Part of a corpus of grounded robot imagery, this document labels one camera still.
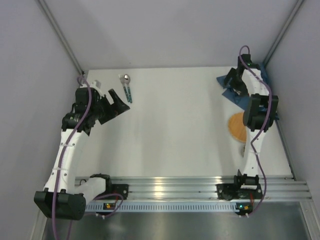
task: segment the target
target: blue handle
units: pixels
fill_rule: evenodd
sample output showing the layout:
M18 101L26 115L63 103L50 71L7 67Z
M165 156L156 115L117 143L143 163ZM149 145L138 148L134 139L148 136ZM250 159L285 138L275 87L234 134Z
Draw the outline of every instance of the blue handle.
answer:
M131 91L129 86L128 86L128 93L129 93L129 102L132 103Z
M130 103L130 98L128 96L126 86L123 86L123 90L124 90L124 93L125 93L125 96L126 96L126 100Z

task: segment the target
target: blue towel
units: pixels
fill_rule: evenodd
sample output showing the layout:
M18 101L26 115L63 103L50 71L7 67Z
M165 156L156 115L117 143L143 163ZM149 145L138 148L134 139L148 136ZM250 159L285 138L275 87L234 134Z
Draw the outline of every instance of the blue towel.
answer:
M259 64L260 66L260 70L261 70L261 77L262 80L269 85L269 79L268 79L268 75L266 72L266 69L264 67L264 65L262 63ZM246 110L248 104L249 104L249 100L250 97L249 96L239 96L232 87L229 86L229 84L227 86L224 86L224 80L226 78L226 75L224 76L218 76L216 78L216 80L218 81L218 83L225 89L225 91L223 92L223 96L226 97L227 99L229 99L231 102L233 102L234 104L236 104L237 106L239 106L240 108L242 108L243 110ZM261 107L260 109L261 111L267 111L267 109L265 107ZM279 120L278 114L276 114L275 116L276 120Z

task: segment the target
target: gray wall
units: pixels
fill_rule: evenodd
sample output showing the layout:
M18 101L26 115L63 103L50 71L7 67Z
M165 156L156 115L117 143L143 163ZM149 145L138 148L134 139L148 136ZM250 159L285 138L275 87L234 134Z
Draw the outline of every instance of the gray wall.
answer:
M262 61L296 0L47 0L86 69Z
M77 76L34 0L0 3L0 239L29 239Z
M307 0L267 67L293 167L320 213L320 1Z

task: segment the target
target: white tabletop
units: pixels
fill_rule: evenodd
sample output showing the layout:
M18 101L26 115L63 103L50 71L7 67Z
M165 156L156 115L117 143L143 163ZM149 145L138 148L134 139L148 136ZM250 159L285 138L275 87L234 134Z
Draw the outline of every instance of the white tabletop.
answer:
M88 81L114 89L131 109L100 125L83 150L77 176L232 176L243 168L242 143L228 119L243 110L222 96L216 77L230 67L90 70ZM118 74L129 74L133 103L127 103ZM291 176L276 124L260 154L267 176Z

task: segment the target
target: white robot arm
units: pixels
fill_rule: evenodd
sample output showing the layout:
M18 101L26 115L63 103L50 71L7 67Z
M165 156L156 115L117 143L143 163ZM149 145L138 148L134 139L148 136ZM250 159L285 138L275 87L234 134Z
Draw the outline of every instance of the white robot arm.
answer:
M75 187L77 167L96 120L104 124L130 108L113 89L108 91L113 99L113 104L110 104L106 95L102 94L97 80L90 85L90 91L91 104L85 115L89 105L89 89L84 86L76 90L72 110L62 119L61 141L50 177L43 191L37 191L34 195L34 202L48 218L53 214L53 201L56 201L56 218L79 220L85 213L86 204L100 194L111 193L110 176L101 173L92 175L86 183ZM79 127L68 142L67 139L78 124Z
M260 70L256 68L252 68L251 70L256 74L256 76L262 79ZM246 85L248 94L250 96L254 94L267 96L269 94L266 86L260 83L257 80L257 78L247 69L243 71L242 81ZM254 141L254 147L256 150L256 153L255 153L255 151L251 147L251 141L258 134L259 129L254 129L252 131L248 126L246 126L245 130L246 130L246 143L245 143L245 150L244 150L244 156L243 156L245 166L243 169L243 173L247 174L250 177L255 177L259 174L256 153L258 154L258 156L260 156L261 147L267 132L263 131L260 134L259 138Z
M242 54L238 57L237 69L231 68L223 83L226 87L230 86L240 97L249 95L250 98L243 114L243 124L246 128L244 168L242 172L238 170L233 183L217 184L218 198L228 201L250 199L250 197L259 199L262 197L262 191L259 184L257 159L259 159L267 131L275 120L278 97L270 96L270 102L267 85L262 83L260 66L252 63L250 54Z

